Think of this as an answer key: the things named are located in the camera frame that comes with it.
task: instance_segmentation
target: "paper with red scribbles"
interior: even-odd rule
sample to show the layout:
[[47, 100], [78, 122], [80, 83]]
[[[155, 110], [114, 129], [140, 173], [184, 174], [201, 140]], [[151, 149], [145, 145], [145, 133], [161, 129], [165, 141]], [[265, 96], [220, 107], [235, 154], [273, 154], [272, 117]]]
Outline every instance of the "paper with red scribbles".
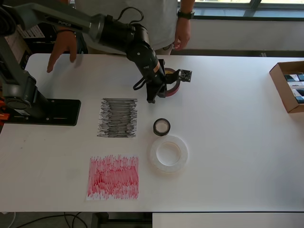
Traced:
[[86, 200], [137, 199], [138, 156], [91, 157]]

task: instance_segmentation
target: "cardboard box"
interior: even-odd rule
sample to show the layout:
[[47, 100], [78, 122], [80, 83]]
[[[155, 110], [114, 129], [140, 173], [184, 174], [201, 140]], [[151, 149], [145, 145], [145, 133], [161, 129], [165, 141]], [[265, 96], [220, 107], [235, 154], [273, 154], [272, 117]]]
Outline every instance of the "cardboard box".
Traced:
[[304, 112], [304, 104], [299, 104], [284, 75], [304, 72], [304, 61], [277, 63], [269, 72], [288, 113]]

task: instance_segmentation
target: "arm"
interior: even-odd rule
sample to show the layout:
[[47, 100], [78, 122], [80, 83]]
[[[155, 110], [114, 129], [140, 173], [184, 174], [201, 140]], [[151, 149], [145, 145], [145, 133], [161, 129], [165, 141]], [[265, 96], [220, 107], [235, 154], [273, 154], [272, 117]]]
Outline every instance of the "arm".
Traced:
[[[58, 0], [66, 5], [69, 4], [69, 0]], [[56, 26], [57, 31], [65, 30], [65, 27]], [[60, 32], [57, 34], [57, 39], [55, 45], [53, 47], [52, 54], [48, 61], [47, 72], [51, 72], [54, 68], [54, 64], [57, 59], [63, 54], [65, 51], [70, 52], [70, 61], [73, 63], [77, 56], [77, 40], [73, 32]]]
[[[181, 0], [180, 10], [182, 13], [190, 13], [193, 11], [195, 0]], [[191, 36], [190, 20], [186, 18], [178, 18], [175, 31], [175, 49], [182, 50], [186, 47]]]

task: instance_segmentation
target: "tape roll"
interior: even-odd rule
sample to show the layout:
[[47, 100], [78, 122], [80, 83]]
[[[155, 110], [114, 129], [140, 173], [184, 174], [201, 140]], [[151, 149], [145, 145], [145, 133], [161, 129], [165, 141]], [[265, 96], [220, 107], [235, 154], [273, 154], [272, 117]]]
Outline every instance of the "tape roll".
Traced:
[[168, 120], [166, 119], [158, 119], [153, 124], [153, 132], [157, 136], [164, 136], [169, 133], [171, 129], [171, 125]]
[[[173, 74], [175, 72], [175, 70], [171, 69], [171, 68], [165, 68], [165, 73], [167, 77], [170, 77], [170, 74]], [[180, 88], [181, 85], [181, 81], [177, 80], [175, 83], [175, 86], [169, 90], [166, 91], [165, 96], [172, 96], [174, 94], [176, 94], [176, 92], [178, 91], [178, 89]]]
[[[164, 144], [164, 143], [173, 143], [178, 147], [177, 151], [179, 153], [179, 159], [177, 162], [175, 162], [172, 165], [167, 165], [162, 163], [158, 158], [158, 149]], [[149, 159], [151, 163], [159, 170], [163, 172], [177, 172], [181, 168], [184, 167], [184, 165], [187, 162], [188, 159], [188, 149], [186, 147], [186, 144], [178, 137], [167, 135], [162, 138], [157, 139], [151, 147], [150, 150], [150, 156]]]

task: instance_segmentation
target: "person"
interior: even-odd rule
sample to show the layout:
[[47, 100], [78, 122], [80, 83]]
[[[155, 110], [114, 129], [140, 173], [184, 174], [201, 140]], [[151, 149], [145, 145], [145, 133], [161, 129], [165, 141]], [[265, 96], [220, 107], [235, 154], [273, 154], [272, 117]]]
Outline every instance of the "person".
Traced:
[[[69, 0], [59, 0], [68, 4]], [[195, 0], [181, 0], [180, 12], [189, 15], [193, 11]], [[126, 7], [135, 7], [144, 14], [140, 22], [148, 33], [150, 45], [157, 55], [169, 55], [172, 46], [175, 50], [182, 50], [190, 39], [190, 20], [185, 17], [177, 18], [177, 0], [76, 0], [75, 6], [90, 16], [96, 14], [111, 15], [118, 18]], [[120, 19], [123, 23], [140, 19], [140, 14], [134, 10], [127, 10]], [[117, 50], [94, 43], [84, 34], [89, 54], [116, 53]], [[77, 54], [77, 41], [73, 32], [63, 31], [58, 33], [52, 54], [49, 59], [47, 72], [53, 70], [54, 64], [62, 53], [70, 52], [70, 61], [74, 62]]]

